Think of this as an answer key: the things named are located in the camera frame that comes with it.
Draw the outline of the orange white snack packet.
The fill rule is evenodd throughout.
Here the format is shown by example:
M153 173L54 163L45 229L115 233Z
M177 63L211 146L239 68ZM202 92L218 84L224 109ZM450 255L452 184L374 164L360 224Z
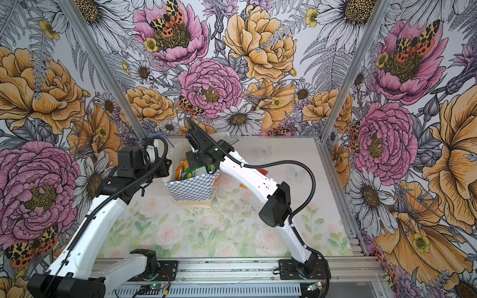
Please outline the orange white snack packet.
M181 160L179 166L176 168L175 180L182 181L187 179L189 168L189 163L187 161Z

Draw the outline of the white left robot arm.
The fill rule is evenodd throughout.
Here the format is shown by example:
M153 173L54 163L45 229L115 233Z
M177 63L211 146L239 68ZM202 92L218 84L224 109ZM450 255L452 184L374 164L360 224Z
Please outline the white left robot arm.
M99 273L93 272L96 257L114 222L138 191L155 178L169 175L168 145L159 154L154 140L119 152L114 176L106 178L79 229L62 254L44 274L34 274L27 289L35 298L103 298L132 278L154 279L160 269L156 253L136 249Z

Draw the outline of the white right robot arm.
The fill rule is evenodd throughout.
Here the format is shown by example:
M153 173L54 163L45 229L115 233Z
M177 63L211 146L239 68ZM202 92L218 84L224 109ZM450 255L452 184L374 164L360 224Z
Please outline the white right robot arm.
M316 178L311 169L304 163L295 160L282 160L262 165L248 164L234 147L225 140L214 140L205 130L194 122L190 122L186 140L196 155L198 161L212 166L235 178L252 192L262 203L259 212L261 220L269 227L278 231L285 241L291 257L296 263L294 271L305 279L313 279L316 273L322 274L321 279L330 279L330 269L324 255L310 247L302 239L294 217L305 209L312 201L316 190ZM311 179L311 190L306 200L295 210L291 208L291 191L286 182L277 183L261 174L260 168L270 168L279 165L296 165L301 167Z

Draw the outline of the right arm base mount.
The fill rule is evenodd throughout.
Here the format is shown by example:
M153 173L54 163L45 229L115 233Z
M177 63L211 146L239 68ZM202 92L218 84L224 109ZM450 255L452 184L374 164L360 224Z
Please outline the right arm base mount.
M322 259L313 259L300 263L294 259L278 260L281 280L325 280L331 278L329 267Z

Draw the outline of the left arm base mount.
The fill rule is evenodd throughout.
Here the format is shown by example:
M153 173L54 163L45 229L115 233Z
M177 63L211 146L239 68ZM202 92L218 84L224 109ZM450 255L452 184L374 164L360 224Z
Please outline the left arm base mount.
M179 262L175 260L156 260L147 265L146 281L175 281Z

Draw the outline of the blue checkered paper bag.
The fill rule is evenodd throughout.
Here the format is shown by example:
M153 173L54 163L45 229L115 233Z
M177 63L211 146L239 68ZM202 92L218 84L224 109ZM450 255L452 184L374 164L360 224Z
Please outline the blue checkered paper bag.
M186 163L186 154L192 150L187 140L174 140L173 148L168 152L167 158L172 161L170 175L164 178L167 190L174 201L183 207L211 208L213 197L221 181L221 171L199 170L193 177L183 179L176 174L181 172L181 167Z

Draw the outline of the green white snack packet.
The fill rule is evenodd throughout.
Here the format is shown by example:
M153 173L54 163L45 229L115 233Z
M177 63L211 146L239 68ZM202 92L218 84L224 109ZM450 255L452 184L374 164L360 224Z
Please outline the green white snack packet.
M216 167L215 166L210 166L210 167L207 167L207 166L199 166L197 168L190 168L188 170L188 175L187 175L187 179L184 179L184 180L188 180L188 179L191 179L191 178L195 178L196 176L200 176L200 175L203 175L203 174L214 174L216 172Z

